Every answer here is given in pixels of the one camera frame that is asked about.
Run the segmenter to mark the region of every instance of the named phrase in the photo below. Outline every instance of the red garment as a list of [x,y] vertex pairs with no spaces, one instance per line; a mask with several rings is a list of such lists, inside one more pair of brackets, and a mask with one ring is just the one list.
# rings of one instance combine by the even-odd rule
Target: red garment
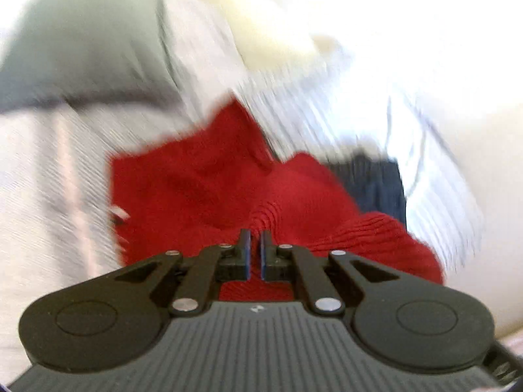
[[[293,243],[326,256],[344,249],[442,283],[432,252],[381,213],[360,214],[330,171],[307,154],[275,161],[244,107],[229,103],[193,136],[112,161],[112,204],[129,218],[116,227],[125,264],[169,249],[185,256],[235,242],[241,228],[255,242],[270,230],[275,243]],[[221,298],[281,301],[287,284],[260,280],[252,246],[251,280],[223,285]]]

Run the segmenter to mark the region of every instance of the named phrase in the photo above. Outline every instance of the white logo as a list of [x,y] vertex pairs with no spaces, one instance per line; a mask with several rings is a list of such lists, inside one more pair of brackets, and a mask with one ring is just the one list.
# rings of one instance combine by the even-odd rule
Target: white logo
[[262,311],[265,311],[266,308],[265,308],[264,306],[261,306],[261,305],[256,305],[256,306],[251,307],[250,310],[251,310],[253,313],[259,314],[259,313],[261,313]]

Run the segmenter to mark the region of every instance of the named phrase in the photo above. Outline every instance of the pillow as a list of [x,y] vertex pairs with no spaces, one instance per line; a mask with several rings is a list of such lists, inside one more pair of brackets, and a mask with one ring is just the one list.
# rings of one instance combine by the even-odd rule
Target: pillow
[[177,97],[161,0],[34,0],[0,69],[0,111]]
[[272,0],[203,0],[214,4],[231,26],[236,46],[250,70],[287,62],[303,64],[318,55],[307,30]]
[[396,159],[409,232],[453,271],[479,249],[482,214],[435,131],[378,72],[338,49],[306,69],[253,74],[235,93],[282,160],[304,151],[343,162],[360,149]]

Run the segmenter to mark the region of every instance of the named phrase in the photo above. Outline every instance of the bed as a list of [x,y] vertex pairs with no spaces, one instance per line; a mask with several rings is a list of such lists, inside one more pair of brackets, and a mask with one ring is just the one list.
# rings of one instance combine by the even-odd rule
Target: bed
[[[0,6],[11,7],[0,15],[0,60],[34,1],[0,0]],[[24,308],[43,294],[120,266],[110,227],[109,155],[193,131],[209,119],[231,89],[262,127],[274,132],[274,142],[280,143],[275,151],[283,159],[306,150],[320,160],[332,161],[361,148],[397,159],[409,197],[409,231],[431,246],[447,276],[480,249],[481,211],[453,154],[426,114],[420,113],[412,82],[399,74],[394,81],[388,74],[382,78],[375,70],[376,57],[364,52],[356,57],[358,46],[351,48],[339,34],[334,36],[351,48],[350,54],[334,51],[318,54],[311,65],[289,63],[253,72],[245,65],[244,54],[239,54],[240,38],[231,32],[223,13],[203,0],[163,1],[175,38],[170,55],[182,67],[177,73],[184,79],[180,99],[171,106],[159,110],[154,104],[137,102],[81,107],[60,102],[46,110],[29,104],[0,115],[0,316],[4,327],[0,378],[5,382],[28,365],[16,333]],[[266,103],[252,98],[266,89],[286,89],[311,78],[321,78],[321,84],[327,81],[329,86],[310,95],[301,93],[305,100],[292,100],[294,105],[282,106],[287,110],[273,117],[266,116]],[[324,102],[329,103],[328,117],[314,112]],[[301,109],[291,109],[304,106],[314,109],[305,121]],[[326,119],[336,128],[311,138],[311,129],[327,131],[322,126]],[[297,133],[275,127],[286,123],[297,125]]]

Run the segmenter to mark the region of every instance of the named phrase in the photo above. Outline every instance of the ribbed plastic surface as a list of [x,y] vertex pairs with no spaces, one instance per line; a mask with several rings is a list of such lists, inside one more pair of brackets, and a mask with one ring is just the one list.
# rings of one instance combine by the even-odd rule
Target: ribbed plastic surface
[[216,302],[202,316],[172,322],[160,343],[124,367],[72,375],[36,366],[11,389],[464,392],[495,385],[478,367],[430,376],[388,367],[363,352],[340,321],[312,316],[299,302]]

